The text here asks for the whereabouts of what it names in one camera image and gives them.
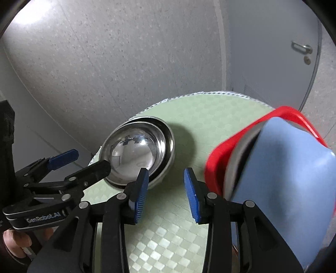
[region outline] stacked bowls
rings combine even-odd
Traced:
[[[99,159],[111,164],[105,181],[124,188],[141,168],[149,172],[148,188],[162,182],[175,159],[175,139],[162,119],[135,117],[117,127],[105,140]]]

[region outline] checkered tablecloth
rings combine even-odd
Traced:
[[[160,185],[148,192],[144,213],[136,226],[125,226],[130,272],[201,272],[207,225],[191,216],[183,185],[183,170],[192,167],[204,181],[210,152],[222,141],[267,114],[271,107],[232,92],[196,93],[164,100],[137,116],[156,116],[171,126],[176,159]],[[99,152],[92,162],[99,158]],[[120,192],[104,180],[85,190],[91,204]],[[97,231],[95,273],[100,272],[100,232]]]

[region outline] door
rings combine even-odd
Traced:
[[[303,107],[318,63],[312,10],[302,0],[227,0],[227,11],[233,91],[275,108]]]

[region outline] red tray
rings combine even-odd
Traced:
[[[210,154],[205,165],[204,178],[210,191],[223,196],[223,182],[225,169],[229,157],[238,143],[239,139],[254,125],[269,120],[273,117],[281,117],[298,123],[312,133],[312,135],[325,147],[328,147],[320,134],[316,131],[313,125],[296,109],[289,106],[281,106],[267,115],[256,120],[249,126],[245,127],[240,132],[236,133],[231,138],[219,144]]]

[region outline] door handle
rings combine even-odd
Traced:
[[[292,47],[293,49],[296,49],[296,50],[299,48],[301,51],[305,52],[305,54],[313,53],[313,49],[310,45],[302,45],[302,44],[292,41]]]

